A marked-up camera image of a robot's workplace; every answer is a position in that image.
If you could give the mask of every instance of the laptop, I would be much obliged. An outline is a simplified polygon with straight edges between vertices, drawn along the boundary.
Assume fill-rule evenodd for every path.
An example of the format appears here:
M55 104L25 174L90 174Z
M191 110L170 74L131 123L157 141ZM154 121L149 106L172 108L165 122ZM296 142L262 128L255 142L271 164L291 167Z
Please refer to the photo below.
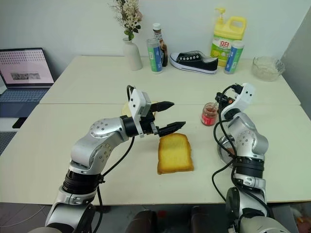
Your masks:
M42 48L0 50L0 117L28 117L53 85Z

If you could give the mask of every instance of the yellow bottle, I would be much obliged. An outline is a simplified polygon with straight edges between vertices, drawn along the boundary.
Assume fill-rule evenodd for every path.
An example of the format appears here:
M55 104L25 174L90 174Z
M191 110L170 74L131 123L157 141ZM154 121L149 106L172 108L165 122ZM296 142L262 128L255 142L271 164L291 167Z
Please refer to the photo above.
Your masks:
M218 57L218 65L224 67L226 65L231 44L234 40L242 40L246 28L246 19L244 17L232 16L224 23L223 13L225 8L216 8L220 12L217 19L214 38L210 56Z

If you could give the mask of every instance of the robotic arm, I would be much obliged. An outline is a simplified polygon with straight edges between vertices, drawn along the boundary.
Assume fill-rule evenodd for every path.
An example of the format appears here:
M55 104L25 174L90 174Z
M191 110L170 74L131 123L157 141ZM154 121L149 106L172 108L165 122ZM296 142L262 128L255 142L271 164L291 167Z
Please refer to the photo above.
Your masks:
M252 85L232 85L236 99L217 93L220 120L229 121L227 131L234 139L237 154L233 154L231 180L234 187L226 196L226 213L231 223L229 232L289 233L272 219L267 206L266 181L262 178L268 140L258 133L255 124L243 112L251 102L255 89Z
M98 185L103 182L101 172L112 150L129 137L144 137L150 133L162 137L179 130L185 124L175 122L164 128L156 127L152 112L164 111L174 103L165 101L151 104L147 93L133 87L131 91L129 109L132 117L100 119L74 144L65 181L59 187L56 201L47 216L47 228L62 233L89 232L95 214L95 207L91 202Z

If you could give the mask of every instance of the small glass jar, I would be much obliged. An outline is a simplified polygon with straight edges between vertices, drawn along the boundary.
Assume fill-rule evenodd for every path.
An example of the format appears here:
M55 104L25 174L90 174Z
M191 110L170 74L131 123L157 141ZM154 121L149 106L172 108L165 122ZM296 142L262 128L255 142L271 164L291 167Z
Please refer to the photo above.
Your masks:
M202 112L201 121L207 126L215 124L218 107L215 103L207 103Z

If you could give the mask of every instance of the laptop screen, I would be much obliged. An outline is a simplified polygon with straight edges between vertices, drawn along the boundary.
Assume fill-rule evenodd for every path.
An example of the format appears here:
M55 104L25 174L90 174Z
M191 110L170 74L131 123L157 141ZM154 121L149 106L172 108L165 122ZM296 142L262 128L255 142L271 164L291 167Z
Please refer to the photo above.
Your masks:
M41 48L0 50L0 75L7 87L51 86L54 83Z

